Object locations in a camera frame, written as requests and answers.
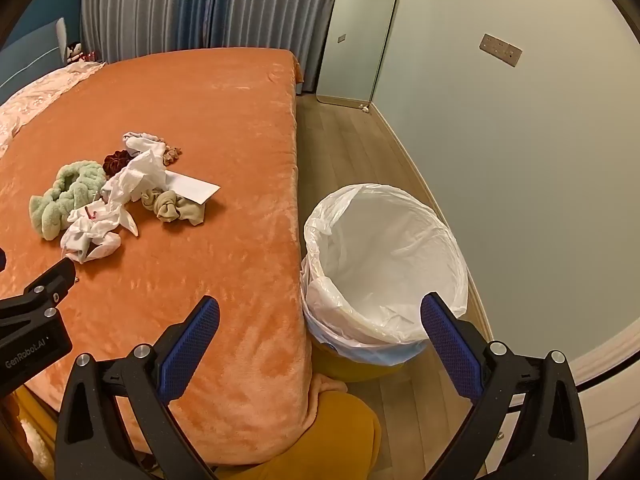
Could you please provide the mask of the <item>white tissue front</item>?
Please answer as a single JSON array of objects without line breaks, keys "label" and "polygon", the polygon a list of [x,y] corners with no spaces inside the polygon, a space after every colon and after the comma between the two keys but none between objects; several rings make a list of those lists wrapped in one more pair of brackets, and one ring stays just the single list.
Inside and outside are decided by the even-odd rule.
[{"label": "white tissue front", "polygon": [[118,228],[133,236],[139,234],[134,218],[124,206],[103,200],[72,210],[67,222],[60,243],[62,255],[80,264],[114,254],[122,244],[116,233]]}]

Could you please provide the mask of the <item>green fluffy headband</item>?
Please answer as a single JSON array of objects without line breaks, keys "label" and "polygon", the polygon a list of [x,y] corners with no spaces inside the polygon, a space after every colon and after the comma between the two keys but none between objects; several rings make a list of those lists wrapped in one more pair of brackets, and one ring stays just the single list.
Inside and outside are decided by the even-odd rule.
[{"label": "green fluffy headband", "polygon": [[44,240],[55,240],[70,225],[70,213],[94,202],[105,182],[102,165],[93,160],[61,167],[43,196],[29,199],[29,218],[36,233]]}]

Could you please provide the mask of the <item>dark red velvet scrunchie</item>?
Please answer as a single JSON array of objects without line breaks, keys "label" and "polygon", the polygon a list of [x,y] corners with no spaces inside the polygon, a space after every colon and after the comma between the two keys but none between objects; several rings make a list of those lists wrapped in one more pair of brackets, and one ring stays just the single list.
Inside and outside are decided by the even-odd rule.
[{"label": "dark red velvet scrunchie", "polygon": [[132,156],[127,150],[116,151],[104,158],[102,168],[107,179],[111,179],[118,174],[122,168],[125,168],[132,161]]}]

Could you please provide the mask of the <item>beige knotted cloth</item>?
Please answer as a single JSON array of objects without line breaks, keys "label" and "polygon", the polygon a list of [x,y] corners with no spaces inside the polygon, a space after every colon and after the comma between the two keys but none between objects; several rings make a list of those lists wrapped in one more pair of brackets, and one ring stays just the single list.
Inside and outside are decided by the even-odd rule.
[{"label": "beige knotted cloth", "polygon": [[140,202],[163,223],[180,220],[189,222],[191,226],[199,226],[204,222],[204,205],[187,200],[171,190],[153,188],[141,195]]}]

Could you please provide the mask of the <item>grey sock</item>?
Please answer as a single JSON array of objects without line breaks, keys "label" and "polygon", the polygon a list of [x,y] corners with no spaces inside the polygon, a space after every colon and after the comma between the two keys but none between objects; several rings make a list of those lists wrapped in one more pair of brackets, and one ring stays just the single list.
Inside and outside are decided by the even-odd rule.
[{"label": "grey sock", "polygon": [[122,135],[122,143],[131,156],[149,150],[159,150],[165,146],[162,139],[145,132],[126,132]]}]

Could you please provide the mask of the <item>white paper envelope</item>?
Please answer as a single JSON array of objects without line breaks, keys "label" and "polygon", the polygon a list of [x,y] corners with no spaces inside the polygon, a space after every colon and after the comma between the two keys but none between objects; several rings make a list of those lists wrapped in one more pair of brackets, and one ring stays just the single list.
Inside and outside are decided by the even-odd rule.
[{"label": "white paper envelope", "polygon": [[194,179],[184,174],[177,174],[170,170],[166,170],[165,174],[166,186],[169,191],[199,205],[205,204],[219,190],[219,186],[216,184]]}]

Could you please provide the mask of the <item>pink patterned scrunchie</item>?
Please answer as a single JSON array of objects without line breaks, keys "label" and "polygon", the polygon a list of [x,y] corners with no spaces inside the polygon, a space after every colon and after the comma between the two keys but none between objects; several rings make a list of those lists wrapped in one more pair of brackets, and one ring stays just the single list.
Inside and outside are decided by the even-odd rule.
[{"label": "pink patterned scrunchie", "polygon": [[163,164],[165,167],[173,165],[182,155],[182,149],[176,146],[166,145],[163,152]]}]

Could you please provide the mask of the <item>white lined trash bin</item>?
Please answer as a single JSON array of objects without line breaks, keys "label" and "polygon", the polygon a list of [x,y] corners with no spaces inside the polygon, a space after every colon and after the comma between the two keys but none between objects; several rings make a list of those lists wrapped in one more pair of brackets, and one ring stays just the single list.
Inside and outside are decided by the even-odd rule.
[{"label": "white lined trash bin", "polygon": [[389,185],[344,186],[303,228],[302,299],[314,370],[365,382],[400,370],[428,343],[420,304],[438,292],[461,318],[469,274],[436,212]]}]

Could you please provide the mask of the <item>pink quilted bedspread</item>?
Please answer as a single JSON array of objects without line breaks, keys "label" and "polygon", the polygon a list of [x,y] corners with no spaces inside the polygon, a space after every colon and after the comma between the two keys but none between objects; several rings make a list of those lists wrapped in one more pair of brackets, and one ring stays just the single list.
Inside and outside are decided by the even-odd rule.
[{"label": "pink quilted bedspread", "polygon": [[78,61],[43,75],[12,94],[0,107],[0,157],[6,154],[22,127],[104,66],[100,62]]}]

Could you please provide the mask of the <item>mustard yellow trousers leg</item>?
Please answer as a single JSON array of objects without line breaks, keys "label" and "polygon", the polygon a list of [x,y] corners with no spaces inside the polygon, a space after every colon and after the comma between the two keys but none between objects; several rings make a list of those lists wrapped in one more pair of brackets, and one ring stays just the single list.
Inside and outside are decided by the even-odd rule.
[{"label": "mustard yellow trousers leg", "polygon": [[282,454],[249,467],[219,467],[219,479],[328,479],[369,477],[378,460],[382,429],[367,404],[341,391],[319,396],[316,420]]}]

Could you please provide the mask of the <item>blue upholstered headboard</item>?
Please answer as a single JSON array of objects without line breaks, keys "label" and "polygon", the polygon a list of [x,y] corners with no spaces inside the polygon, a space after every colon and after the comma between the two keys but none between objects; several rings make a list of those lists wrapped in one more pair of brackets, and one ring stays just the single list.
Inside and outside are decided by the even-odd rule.
[{"label": "blue upholstered headboard", "polygon": [[1,51],[0,103],[31,82],[66,64],[64,18],[44,25]]}]

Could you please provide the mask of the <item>orange plush bed blanket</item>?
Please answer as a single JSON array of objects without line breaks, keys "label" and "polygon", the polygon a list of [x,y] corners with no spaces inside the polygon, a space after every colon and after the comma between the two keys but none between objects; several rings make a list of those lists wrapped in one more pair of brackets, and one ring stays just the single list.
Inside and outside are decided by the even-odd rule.
[{"label": "orange plush bed blanket", "polygon": [[28,203],[76,160],[102,160],[128,131],[181,150],[175,172],[217,185],[199,226],[132,204],[137,232],[78,266],[61,313],[76,353],[117,359],[182,321],[203,296],[219,330],[171,411],[206,463],[248,465],[289,448],[317,411],[299,298],[295,86],[287,50],[153,54],[104,66],[17,133],[1,161],[1,292],[61,257]]}]

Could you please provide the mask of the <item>grey blue curtains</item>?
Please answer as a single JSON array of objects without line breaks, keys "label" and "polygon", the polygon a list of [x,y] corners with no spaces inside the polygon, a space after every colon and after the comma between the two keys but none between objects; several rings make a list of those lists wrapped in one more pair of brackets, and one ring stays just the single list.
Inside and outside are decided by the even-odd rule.
[{"label": "grey blue curtains", "polygon": [[81,0],[82,43],[115,63],[201,48],[291,51],[311,92],[334,0]]}]

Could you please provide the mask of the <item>wall switch plate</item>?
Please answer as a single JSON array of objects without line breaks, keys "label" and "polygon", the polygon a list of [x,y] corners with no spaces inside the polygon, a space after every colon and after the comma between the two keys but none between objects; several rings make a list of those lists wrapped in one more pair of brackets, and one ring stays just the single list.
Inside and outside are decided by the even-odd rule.
[{"label": "wall switch plate", "polygon": [[489,34],[485,34],[483,39],[480,40],[480,50],[512,67],[518,65],[518,61],[522,56],[520,48]]}]

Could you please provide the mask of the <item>standing mirror gold frame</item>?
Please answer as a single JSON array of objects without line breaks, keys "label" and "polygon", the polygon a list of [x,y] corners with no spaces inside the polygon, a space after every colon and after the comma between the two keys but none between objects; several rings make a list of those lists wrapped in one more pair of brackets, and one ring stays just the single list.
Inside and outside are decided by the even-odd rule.
[{"label": "standing mirror gold frame", "polygon": [[319,102],[369,106],[395,6],[396,0],[334,0],[316,87]]}]

